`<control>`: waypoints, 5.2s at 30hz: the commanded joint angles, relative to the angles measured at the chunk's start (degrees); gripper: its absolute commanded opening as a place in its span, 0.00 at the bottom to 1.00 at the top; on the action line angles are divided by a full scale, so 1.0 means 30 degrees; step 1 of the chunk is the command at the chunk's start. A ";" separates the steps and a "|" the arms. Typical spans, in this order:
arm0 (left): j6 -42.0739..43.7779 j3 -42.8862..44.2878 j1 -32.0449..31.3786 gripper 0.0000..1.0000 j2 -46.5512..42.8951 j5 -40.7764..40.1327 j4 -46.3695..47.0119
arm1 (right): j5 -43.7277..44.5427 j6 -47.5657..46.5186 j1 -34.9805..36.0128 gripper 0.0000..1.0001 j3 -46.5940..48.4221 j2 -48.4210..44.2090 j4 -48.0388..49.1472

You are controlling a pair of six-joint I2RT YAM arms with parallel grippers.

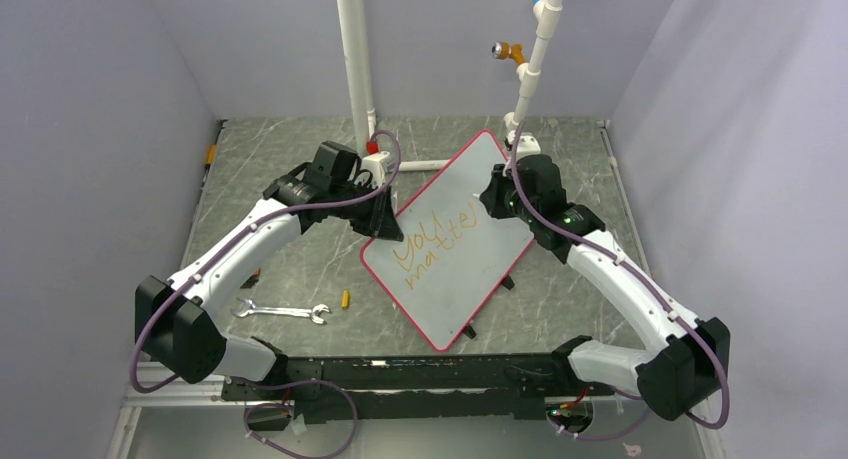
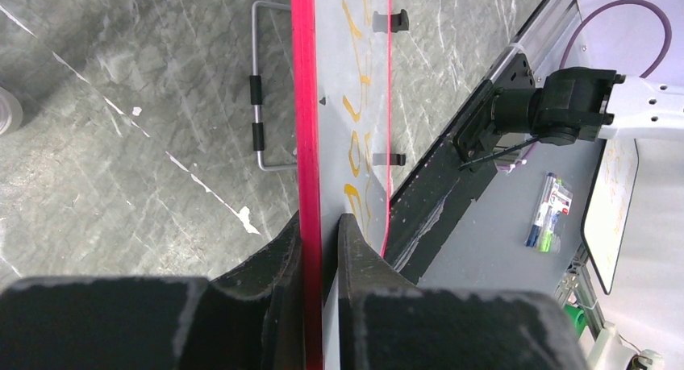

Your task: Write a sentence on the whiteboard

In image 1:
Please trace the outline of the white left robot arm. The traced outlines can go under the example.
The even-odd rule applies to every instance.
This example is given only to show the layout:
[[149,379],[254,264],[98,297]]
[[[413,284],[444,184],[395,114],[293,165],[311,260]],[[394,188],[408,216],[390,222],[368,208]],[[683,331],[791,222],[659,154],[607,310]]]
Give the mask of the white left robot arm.
[[210,375],[236,377],[264,399],[287,385],[287,356],[258,338],[229,336],[215,318],[263,262],[328,217],[349,222],[362,236],[401,242],[391,185],[400,153],[360,157],[322,142],[312,160],[273,180],[244,219],[210,250],[168,279],[145,278],[135,291],[132,387],[156,391],[137,375],[142,354],[174,379],[198,383]]

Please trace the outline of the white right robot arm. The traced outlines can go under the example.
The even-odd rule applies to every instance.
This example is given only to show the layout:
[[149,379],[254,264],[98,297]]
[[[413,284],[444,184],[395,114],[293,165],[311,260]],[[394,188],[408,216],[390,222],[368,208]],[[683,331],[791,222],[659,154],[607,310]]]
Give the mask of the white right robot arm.
[[637,394],[657,416],[673,421],[711,395],[722,397],[719,417],[700,420],[711,429],[729,416],[730,331],[717,317],[700,319],[665,293],[623,250],[588,207],[571,202],[560,171],[546,155],[497,164],[479,196],[493,219],[518,219],[536,243],[587,279],[627,320],[642,349],[578,336],[555,349],[551,380],[574,394],[602,383]]

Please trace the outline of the pink framed whiteboard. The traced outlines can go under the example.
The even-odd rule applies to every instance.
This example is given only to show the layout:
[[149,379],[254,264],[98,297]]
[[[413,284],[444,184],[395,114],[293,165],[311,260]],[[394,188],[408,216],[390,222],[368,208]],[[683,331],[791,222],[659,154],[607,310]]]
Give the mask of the pink framed whiteboard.
[[472,193],[487,187],[506,154],[478,132],[399,209],[404,240],[372,239],[360,260],[429,346],[450,349],[530,248],[518,219],[497,220]]

